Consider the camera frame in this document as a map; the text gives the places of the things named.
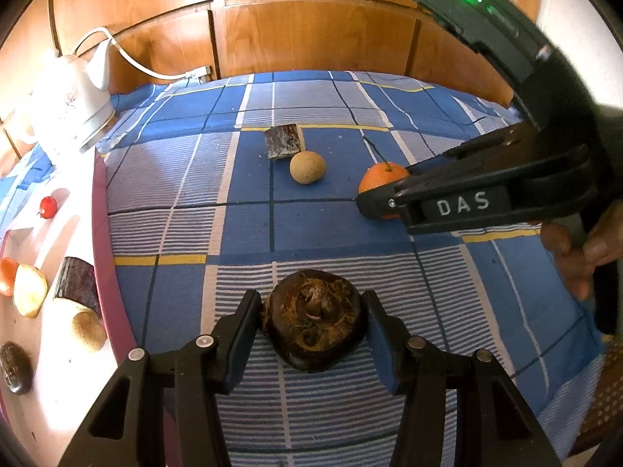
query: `tablecloth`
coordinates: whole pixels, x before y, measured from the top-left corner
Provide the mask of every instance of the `tablecloth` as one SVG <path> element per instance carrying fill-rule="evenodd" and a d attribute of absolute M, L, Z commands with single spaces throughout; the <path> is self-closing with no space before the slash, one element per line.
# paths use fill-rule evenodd
<path fill-rule="evenodd" d="M 291 71 L 179 81 L 113 96 L 98 144 L 107 164 L 116 273 L 138 345 L 177 349 L 231 313 L 247 288 L 318 268 L 374 289 L 388 313 L 441 349 L 491 350 L 560 457 L 588 409 L 603 346 L 534 227 L 409 236 L 354 204 L 366 169 L 407 165 L 519 121 L 513 109 L 410 77 Z M 269 162 L 262 130 L 298 123 L 326 176 L 298 185 Z M 0 180 L 0 234 L 51 173 L 36 147 Z M 167 406 L 172 408 L 171 396 Z M 404 399 L 376 377 L 368 346 L 322 374 L 284 364 L 258 333 L 242 383 L 219 397 L 233 465 L 384 466 Z M 443 465 L 452 464 L 448 392 Z"/>

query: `electric kettle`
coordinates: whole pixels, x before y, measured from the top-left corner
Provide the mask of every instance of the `electric kettle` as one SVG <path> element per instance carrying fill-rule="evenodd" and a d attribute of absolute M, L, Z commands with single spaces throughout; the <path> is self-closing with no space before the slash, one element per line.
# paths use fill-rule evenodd
<path fill-rule="evenodd" d="M 101 42 L 88 63 L 72 54 L 57 58 L 48 52 L 27 97 L 34 136 L 23 132 L 20 139 L 26 144 L 38 141 L 57 168 L 71 164 L 104 136 L 114 116 L 108 92 L 110 44 L 110 39 Z"/>

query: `blue plaid tablecloth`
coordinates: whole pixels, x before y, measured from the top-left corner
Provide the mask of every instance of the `blue plaid tablecloth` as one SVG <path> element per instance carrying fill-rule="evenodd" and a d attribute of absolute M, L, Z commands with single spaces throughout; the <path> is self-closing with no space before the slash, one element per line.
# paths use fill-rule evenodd
<path fill-rule="evenodd" d="M 291 272 L 324 269 L 376 290 L 388 313 L 441 349 L 491 350 L 567 455 L 603 346 L 538 231 L 518 224 L 410 237 L 399 220 L 366 219 L 353 201 L 378 160 L 363 136 L 407 165 L 516 123 L 515 111 L 409 77 L 342 71 L 149 85 L 113 102 L 120 119 L 98 148 L 139 345 L 177 349 L 210 332 L 247 288 L 265 298 Z M 298 185 L 287 161 L 267 159 L 262 130 L 284 123 L 300 124 L 307 149 L 326 160 L 320 182 Z M 0 233 L 50 171 L 36 147 L 0 181 Z M 258 333 L 241 385 L 218 402 L 234 465 L 384 466 L 404 399 L 385 391 L 365 341 L 310 375 Z M 455 436 L 449 392 L 443 465 L 452 464 Z"/>

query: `white wall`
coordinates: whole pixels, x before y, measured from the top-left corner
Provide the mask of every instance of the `white wall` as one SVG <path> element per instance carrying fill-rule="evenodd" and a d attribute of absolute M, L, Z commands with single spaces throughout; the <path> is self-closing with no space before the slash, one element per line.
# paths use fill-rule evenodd
<path fill-rule="evenodd" d="M 541 0 L 537 25 L 598 104 L 623 108 L 623 51 L 588 0 Z"/>

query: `brown water chestnut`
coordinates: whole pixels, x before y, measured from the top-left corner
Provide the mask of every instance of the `brown water chestnut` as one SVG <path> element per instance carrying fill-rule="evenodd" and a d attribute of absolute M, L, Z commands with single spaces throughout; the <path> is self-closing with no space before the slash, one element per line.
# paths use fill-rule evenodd
<path fill-rule="evenodd" d="M 361 297 L 344 278 L 305 269 L 283 279 L 264 302 L 262 332 L 295 369 L 321 372 L 359 344 L 366 329 Z"/>

